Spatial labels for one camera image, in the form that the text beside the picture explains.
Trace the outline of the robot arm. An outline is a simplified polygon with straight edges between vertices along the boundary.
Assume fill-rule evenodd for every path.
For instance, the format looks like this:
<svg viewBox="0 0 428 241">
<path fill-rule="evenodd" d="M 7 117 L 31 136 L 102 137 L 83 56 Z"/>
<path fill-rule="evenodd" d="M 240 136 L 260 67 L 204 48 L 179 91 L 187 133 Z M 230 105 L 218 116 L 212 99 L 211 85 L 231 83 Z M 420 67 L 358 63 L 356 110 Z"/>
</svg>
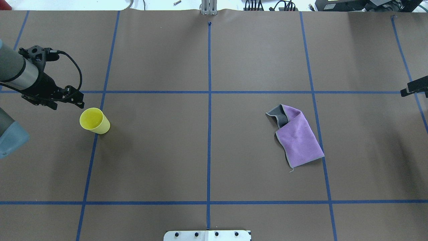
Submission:
<svg viewBox="0 0 428 241">
<path fill-rule="evenodd" d="M 60 55 L 66 56 L 74 66 L 75 60 L 66 52 L 32 46 L 18 51 L 4 43 L 0 44 L 0 82 L 1 86 L 14 90 L 33 105 L 58 108 L 58 102 L 71 103 L 84 108 L 84 94 L 81 93 L 83 76 L 80 68 L 77 88 L 60 88 L 45 73 L 47 62 L 57 61 Z M 0 110 L 0 157 L 5 158 L 23 146 L 30 138 L 28 132 L 3 109 Z"/>
</svg>

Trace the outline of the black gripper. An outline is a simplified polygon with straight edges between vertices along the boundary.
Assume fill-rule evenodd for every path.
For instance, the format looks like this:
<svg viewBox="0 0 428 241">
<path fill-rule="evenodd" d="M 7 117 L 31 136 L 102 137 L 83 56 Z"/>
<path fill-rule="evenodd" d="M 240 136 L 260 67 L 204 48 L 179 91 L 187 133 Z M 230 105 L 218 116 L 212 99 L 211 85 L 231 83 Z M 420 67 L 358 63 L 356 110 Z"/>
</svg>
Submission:
<svg viewBox="0 0 428 241">
<path fill-rule="evenodd" d="M 63 103 L 71 103 L 78 108 L 84 108 L 84 94 L 72 86 L 61 88 L 56 86 L 55 81 L 43 71 L 38 69 L 25 70 L 21 77 L 30 85 L 21 91 L 21 97 L 33 105 L 42 105 L 57 110 L 57 100 Z"/>
</svg>

